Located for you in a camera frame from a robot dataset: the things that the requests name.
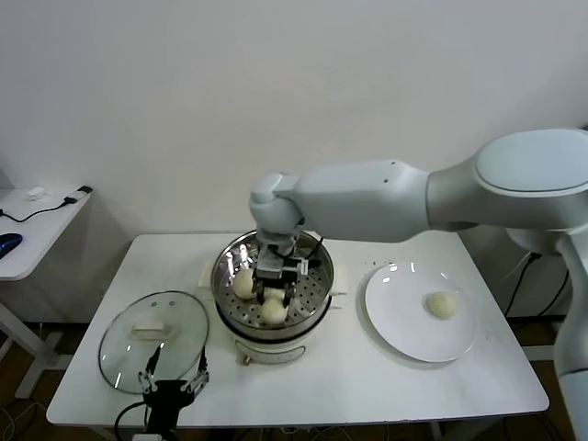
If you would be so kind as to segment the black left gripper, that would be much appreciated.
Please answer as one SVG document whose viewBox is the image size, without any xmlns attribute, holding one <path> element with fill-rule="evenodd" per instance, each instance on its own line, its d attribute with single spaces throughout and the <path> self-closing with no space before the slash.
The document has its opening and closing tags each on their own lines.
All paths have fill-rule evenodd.
<svg viewBox="0 0 588 441">
<path fill-rule="evenodd" d="M 153 376 L 161 349 L 160 345 L 156 346 L 144 370 L 139 372 L 141 389 L 148 390 L 142 394 L 144 403 L 150 409 L 146 425 L 148 430 L 176 429 L 180 412 L 193 403 L 193 393 L 190 391 L 202 391 L 209 383 L 206 347 L 200 352 L 198 367 L 192 377 L 187 380 L 158 380 L 154 383 Z"/>
</svg>

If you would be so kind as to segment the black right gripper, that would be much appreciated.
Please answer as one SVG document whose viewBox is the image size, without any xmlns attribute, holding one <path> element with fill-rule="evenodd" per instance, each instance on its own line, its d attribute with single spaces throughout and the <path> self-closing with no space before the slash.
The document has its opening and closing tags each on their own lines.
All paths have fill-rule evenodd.
<svg viewBox="0 0 588 441">
<path fill-rule="evenodd" d="M 282 304 L 287 309 L 293 299 L 296 298 L 297 282 L 307 272 L 307 255 L 294 243 L 288 253 L 280 252 L 282 270 L 280 284 L 284 285 Z M 258 301 L 265 300 L 265 284 L 262 278 L 253 277 L 253 293 Z"/>
</svg>

